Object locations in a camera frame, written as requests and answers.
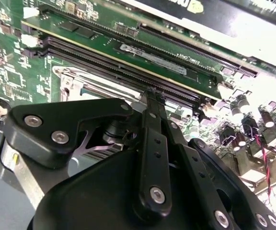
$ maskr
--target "capacitor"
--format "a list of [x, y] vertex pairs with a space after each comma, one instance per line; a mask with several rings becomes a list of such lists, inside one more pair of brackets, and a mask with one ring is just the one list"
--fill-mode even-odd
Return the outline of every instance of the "capacitor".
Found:
[[192, 118], [193, 121], [191, 122], [191, 125], [189, 127], [189, 135], [192, 138], [198, 138], [199, 137], [199, 127], [200, 127], [200, 123], [198, 121], [198, 118], [193, 117]]
[[237, 141], [238, 145], [241, 147], [245, 146], [245, 144], [246, 144], [244, 135], [241, 132], [236, 133], [236, 141]]
[[239, 147], [238, 142], [237, 142], [236, 139], [233, 140], [231, 144], [232, 144], [232, 147], [233, 147], [233, 150], [234, 150], [234, 151], [240, 150], [240, 147]]
[[264, 121], [264, 125], [267, 128], [271, 128], [271, 127], [274, 126], [274, 122], [273, 122], [272, 117], [271, 117], [269, 112], [263, 111], [263, 112], [261, 112], [261, 116], [262, 116], [262, 119]]
[[239, 95], [237, 97], [237, 100], [238, 100], [238, 107], [240, 108], [240, 111], [242, 113], [247, 114], [251, 111], [250, 104], [245, 95]]
[[243, 119], [243, 114], [240, 111], [239, 106], [235, 102], [230, 104], [230, 111], [232, 113], [233, 118], [235, 118], [235, 120], [241, 121]]

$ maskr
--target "pcie slot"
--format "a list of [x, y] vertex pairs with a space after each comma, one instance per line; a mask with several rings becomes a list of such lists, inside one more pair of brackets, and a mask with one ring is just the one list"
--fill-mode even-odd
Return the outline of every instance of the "pcie slot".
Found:
[[46, 37], [42, 43], [43, 48], [27, 48], [25, 49], [25, 54], [29, 57], [40, 58], [51, 55], [86, 69], [92, 74], [129, 85], [141, 91], [146, 90], [148, 87], [157, 88], [160, 91], [164, 91], [170, 101], [182, 106], [191, 107], [195, 111], [199, 108], [201, 101], [205, 99], [204, 96], [197, 95], [167, 80], [156, 78], [151, 74], [141, 72], [140, 70], [57, 38]]
[[231, 62], [231, 61], [229, 61], [229, 60], [227, 60], [225, 58], [222, 58], [222, 57], [220, 57], [218, 55], [212, 54], [212, 53], [210, 53], [210, 52], [208, 52], [206, 50], [203, 50], [201, 48], [193, 46], [193, 45], [191, 45], [191, 44], [189, 44], [187, 42], [184, 42], [184, 41], [182, 41], [182, 40], [180, 40], [178, 38], [172, 37], [172, 36], [170, 36], [168, 34], [162, 33], [162, 32], [160, 32], [158, 30], [155, 30], [155, 29], [153, 29], [153, 28], [151, 28], [149, 26], [142, 26], [141, 25], [139, 27], [139, 30], [143, 31], [145, 33], [148, 33], [150, 35], [159, 37], [162, 40], [165, 40], [165, 41], [170, 42], [172, 44], [175, 44], [175, 45], [177, 45], [179, 47], [187, 49], [187, 50], [189, 50], [191, 52], [194, 52], [195, 54], [198, 54], [198, 55], [200, 55], [202, 57], [205, 57], [205, 58], [208, 58], [208, 59], [210, 59], [212, 61], [215, 61], [215, 62], [217, 62], [217, 63], [219, 63], [219, 64], [221, 64], [221, 65], [223, 65], [223, 66], [225, 66], [225, 67], [227, 67], [229, 69], [232, 69], [234, 71], [242, 73], [242, 74], [244, 74], [244, 75], [246, 75], [248, 77], [254, 77], [255, 78], [257, 76], [257, 72], [255, 72], [255, 71], [251, 71], [251, 70], [249, 70], [249, 69], [247, 69], [247, 68], [245, 68], [243, 66], [240, 66], [240, 65], [238, 65], [238, 64], [236, 64], [234, 62]]
[[214, 72], [209, 71], [207, 69], [199, 68], [195, 64], [192, 64], [192, 63], [190, 63], [186, 60], [180, 59], [180, 58], [175, 58], [174, 56], [171, 56], [171, 55], [169, 55], [165, 52], [162, 52], [158, 49], [154, 49], [151, 46], [149, 46], [145, 43], [142, 43], [142, 42], [140, 42], [140, 41], [138, 41], [138, 40], [136, 40], [132, 37], [116, 33], [116, 32], [114, 32], [113, 30], [111, 30], [109, 28], [104, 28], [101, 25], [95, 24], [93, 22], [77, 18], [77, 17], [75, 17], [71, 14], [60, 11], [60, 10], [58, 10], [58, 9], [52, 7], [52, 6], [49, 6], [49, 5], [46, 5], [46, 4], [45, 5], [40, 5], [39, 6], [39, 11], [40, 11], [41, 14], [44, 14], [46, 12], [50, 12], [50, 13], [54, 13], [56, 15], [60, 15], [63, 18], [68, 19], [69, 21], [72, 21], [72, 22], [74, 22], [75, 24], [77, 24], [81, 27], [91, 29], [95, 32], [98, 32], [102, 35], [114, 38], [114, 39], [116, 39], [116, 40], [118, 40], [122, 43], [127, 44], [127, 45], [137, 47], [141, 50], [144, 50], [145, 52], [148, 52], [150, 54], [159, 56], [159, 57], [161, 57], [161, 58], [163, 58], [167, 61], [170, 61], [172, 63], [182, 65], [182, 66], [184, 66], [184, 67], [186, 67], [190, 70], [193, 70], [195, 72], [203, 73], [203, 74], [207, 75], [210, 79], [212, 79], [215, 83], [219, 83], [222, 80], [222, 76], [220, 74], [214, 73]]

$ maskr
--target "metal screw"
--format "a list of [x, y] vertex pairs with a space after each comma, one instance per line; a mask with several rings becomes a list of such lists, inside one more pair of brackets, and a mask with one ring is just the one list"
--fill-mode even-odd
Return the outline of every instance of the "metal screw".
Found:
[[34, 116], [34, 115], [29, 115], [24, 118], [24, 122], [30, 126], [30, 127], [39, 127], [42, 125], [42, 120], [41, 118]]
[[216, 220], [219, 222], [219, 224], [224, 227], [225, 229], [228, 228], [229, 226], [229, 220], [227, 219], [227, 217], [224, 215], [223, 212], [216, 210], [215, 211], [215, 217]]
[[55, 131], [52, 133], [52, 140], [57, 144], [66, 144], [69, 141], [69, 136], [63, 131]]
[[264, 227], [267, 227], [267, 221], [264, 219], [264, 217], [260, 214], [256, 214], [256, 218], [258, 220], [258, 222], [260, 222], [261, 225], [263, 225]]
[[150, 195], [152, 199], [157, 203], [157, 204], [163, 204], [165, 202], [165, 194], [163, 191], [158, 188], [158, 187], [152, 187], [150, 189]]
[[149, 115], [150, 115], [151, 117], [153, 117], [153, 118], [156, 118], [156, 115], [153, 114], [153, 113], [150, 113]]
[[276, 227], [276, 219], [273, 216], [268, 215], [268, 218], [270, 220], [270, 223]]
[[174, 122], [171, 122], [171, 126], [172, 126], [172, 128], [177, 128], [177, 125]]
[[124, 110], [129, 110], [129, 108], [128, 108], [128, 106], [126, 104], [122, 104], [121, 108], [124, 109]]
[[204, 147], [205, 147], [204, 143], [203, 143], [202, 141], [200, 141], [200, 140], [198, 140], [196, 143], [197, 143], [197, 145], [198, 145], [199, 147], [201, 147], [201, 148], [204, 148]]

